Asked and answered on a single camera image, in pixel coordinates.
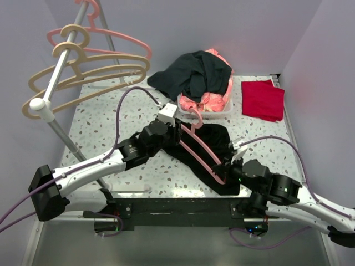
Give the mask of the black shorts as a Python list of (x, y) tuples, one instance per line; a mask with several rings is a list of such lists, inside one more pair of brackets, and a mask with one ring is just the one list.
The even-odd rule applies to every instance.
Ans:
[[(204, 124), (201, 128), (195, 130), (195, 135), (197, 135), (210, 148), (220, 162), (225, 156), (231, 156), (231, 150), (229, 148), (231, 139), (226, 127), (219, 124)], [(193, 152), (195, 152), (210, 168), (217, 164), (201, 144), (188, 133), (182, 133), (181, 141), (191, 148)], [(187, 166), (204, 185), (212, 189), (218, 195), (236, 196), (239, 194), (239, 184), (218, 184), (198, 160), (181, 145), (166, 147), (164, 152)]]

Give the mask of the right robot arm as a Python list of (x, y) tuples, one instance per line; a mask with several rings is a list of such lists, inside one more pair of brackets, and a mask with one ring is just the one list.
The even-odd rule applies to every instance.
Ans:
[(234, 182), (251, 193), (235, 208), (244, 216), (280, 217), (302, 222), (326, 234), (330, 240), (354, 248), (354, 209), (327, 200), (300, 182), (272, 173), (257, 160), (216, 165), (213, 171), (226, 183)]

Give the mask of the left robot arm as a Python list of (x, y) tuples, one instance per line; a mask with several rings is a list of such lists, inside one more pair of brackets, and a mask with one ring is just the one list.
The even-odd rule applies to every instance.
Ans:
[(80, 188), (102, 177), (141, 166), (160, 150), (176, 146), (182, 134), (182, 122), (155, 119), (141, 132), (116, 144), (112, 150), (89, 160), (63, 168), (37, 168), (28, 191), (41, 222), (57, 218), (64, 212), (89, 211), (110, 217), (115, 211), (114, 198), (108, 188), (95, 192)]

